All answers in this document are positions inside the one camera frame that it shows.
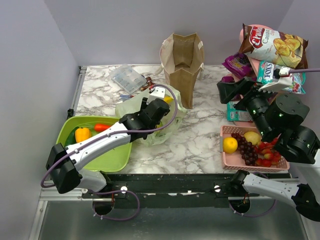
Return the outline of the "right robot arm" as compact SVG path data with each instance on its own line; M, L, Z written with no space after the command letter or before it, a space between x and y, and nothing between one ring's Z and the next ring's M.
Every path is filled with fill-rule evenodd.
M320 140L316 133L302 122L310 108L296 94L281 93L273 102L273 90L245 77L234 83L218 82L219 99L229 103L236 95L243 98L235 105L246 110L255 124L262 141L278 141L274 149L300 171L306 184L286 184L259 177L245 170L238 170L230 181L230 191L259 194L294 207L305 218L320 220Z

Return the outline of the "yellow toy bananas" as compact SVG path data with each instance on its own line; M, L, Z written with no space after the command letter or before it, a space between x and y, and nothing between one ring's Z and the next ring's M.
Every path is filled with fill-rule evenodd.
M165 96L163 99L167 104L170 104L171 102L174 101L174 99L170 96Z

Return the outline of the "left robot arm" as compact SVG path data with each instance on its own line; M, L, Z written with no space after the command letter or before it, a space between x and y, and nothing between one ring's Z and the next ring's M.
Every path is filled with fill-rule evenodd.
M84 188L104 198L110 194L111 185L99 171L84 167L92 160L137 139L146 139L162 118L170 111L170 106L157 98L150 103L143 102L140 111L124 115L107 130L82 142L64 147L61 143L51 148L46 169L60 194L75 188Z

